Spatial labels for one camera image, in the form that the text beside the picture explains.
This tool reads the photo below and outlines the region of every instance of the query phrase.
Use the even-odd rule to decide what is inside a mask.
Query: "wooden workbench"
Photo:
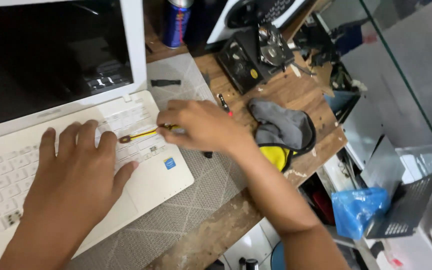
[[[182,46],[176,50],[166,48],[158,40],[151,27],[145,23],[145,35],[152,54],[146,52],[148,63],[188,52]],[[298,78],[288,69],[274,77],[262,91],[253,89],[241,96],[231,85],[213,55],[194,59],[199,69],[209,73],[211,91],[224,95],[233,111],[234,119],[255,130],[257,123],[246,109],[249,99],[262,97],[282,107],[303,110],[309,114],[317,131],[317,143],[312,152],[297,157],[289,170],[288,181],[297,188],[321,167],[330,157],[342,149],[347,140],[343,130],[323,97],[314,79],[306,74]],[[262,218],[247,189],[244,189],[220,207],[199,226],[183,236],[145,269],[204,269],[219,258],[229,247],[253,228]]]

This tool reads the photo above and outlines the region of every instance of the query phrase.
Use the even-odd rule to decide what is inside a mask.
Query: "spray can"
[[[163,44],[175,49],[181,46],[194,0],[166,0],[164,7]]]

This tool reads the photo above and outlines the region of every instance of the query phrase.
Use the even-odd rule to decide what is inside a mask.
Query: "floor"
[[[279,235],[266,218],[247,232],[219,257],[225,270],[240,270],[239,260],[256,259],[260,270],[271,270],[271,252],[279,243]]]

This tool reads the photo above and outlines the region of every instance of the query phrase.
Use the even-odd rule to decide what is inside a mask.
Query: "work mat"
[[[215,102],[189,53],[147,64],[148,90],[159,110],[169,100]],[[181,85],[151,87],[151,79],[181,80]],[[73,259],[68,269],[138,270],[169,249],[245,187],[243,175],[228,157],[180,149],[194,184]]]

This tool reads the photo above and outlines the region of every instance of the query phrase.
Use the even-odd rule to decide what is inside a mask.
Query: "microfiber cloth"
[[[302,110],[283,108],[262,98],[251,99],[248,107],[260,123],[256,130],[256,143],[279,171],[286,171],[292,158],[315,147],[315,125]]]

